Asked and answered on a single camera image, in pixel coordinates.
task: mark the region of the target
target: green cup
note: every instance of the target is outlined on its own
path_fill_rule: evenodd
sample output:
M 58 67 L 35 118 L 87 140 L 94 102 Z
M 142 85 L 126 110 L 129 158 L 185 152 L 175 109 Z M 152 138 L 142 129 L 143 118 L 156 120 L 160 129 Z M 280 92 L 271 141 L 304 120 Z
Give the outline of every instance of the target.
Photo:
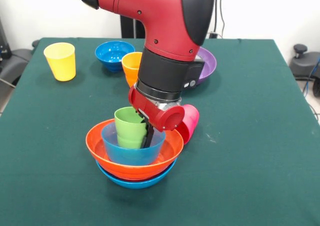
M 114 112 L 118 145 L 127 149 L 140 149 L 147 134 L 146 123 L 133 107 L 123 107 Z

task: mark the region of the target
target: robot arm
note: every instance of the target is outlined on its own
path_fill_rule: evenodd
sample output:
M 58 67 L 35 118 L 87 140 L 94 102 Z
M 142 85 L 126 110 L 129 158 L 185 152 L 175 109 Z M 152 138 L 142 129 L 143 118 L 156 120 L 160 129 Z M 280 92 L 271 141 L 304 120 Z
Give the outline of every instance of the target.
M 159 131 L 183 120 L 181 93 L 197 84 L 204 62 L 195 60 L 210 25 L 214 0 L 82 0 L 141 21 L 146 39 L 129 102 Z

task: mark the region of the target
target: blue bowl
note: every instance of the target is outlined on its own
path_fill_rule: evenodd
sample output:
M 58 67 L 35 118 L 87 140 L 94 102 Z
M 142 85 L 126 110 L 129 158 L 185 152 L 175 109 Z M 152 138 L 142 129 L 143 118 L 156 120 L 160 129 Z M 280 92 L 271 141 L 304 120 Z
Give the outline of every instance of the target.
M 154 129 L 150 147 L 130 149 L 118 145 L 117 130 L 115 122 L 105 126 L 101 132 L 106 153 L 109 159 L 117 164 L 130 166 L 145 166 L 154 162 L 166 139 L 165 132 Z
M 109 41 L 99 45 L 95 56 L 109 71 L 116 73 L 123 70 L 121 60 L 129 53 L 135 51 L 130 43 L 124 41 Z
M 156 175 L 152 178 L 149 178 L 147 180 L 139 180 L 139 181 L 126 181 L 124 179 L 118 178 L 118 177 L 112 175 L 111 173 L 105 171 L 100 166 L 98 161 L 96 162 L 96 164 L 98 165 L 98 167 L 102 171 L 102 173 L 104 173 L 112 182 L 114 182 L 117 185 L 120 185 L 124 188 L 127 188 L 127 189 L 139 190 L 139 189 L 145 189 L 145 188 L 151 187 L 151 186 L 159 183 L 170 172 L 170 170 L 174 167 L 176 162 L 177 162 L 177 159 L 175 161 L 173 161 L 173 163 L 170 164 L 169 167 L 167 167 L 163 172 L 159 173 L 158 175 Z

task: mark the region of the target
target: pink cup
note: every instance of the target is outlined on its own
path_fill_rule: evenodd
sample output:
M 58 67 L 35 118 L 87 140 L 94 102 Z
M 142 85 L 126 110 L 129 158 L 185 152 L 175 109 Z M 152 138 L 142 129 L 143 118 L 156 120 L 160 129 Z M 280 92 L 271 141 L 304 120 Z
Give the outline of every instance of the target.
M 184 108 L 184 118 L 176 130 L 180 133 L 183 138 L 183 143 L 186 145 L 197 127 L 199 111 L 190 104 L 183 105 L 182 107 Z

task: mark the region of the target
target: orange cup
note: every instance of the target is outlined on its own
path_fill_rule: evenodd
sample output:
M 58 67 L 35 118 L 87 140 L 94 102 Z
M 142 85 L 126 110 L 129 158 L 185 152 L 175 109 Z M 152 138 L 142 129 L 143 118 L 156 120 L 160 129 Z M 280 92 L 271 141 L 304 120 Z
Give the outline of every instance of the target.
M 131 88 L 138 80 L 138 72 L 141 62 L 142 52 L 131 52 L 122 58 L 122 67 L 126 82 Z

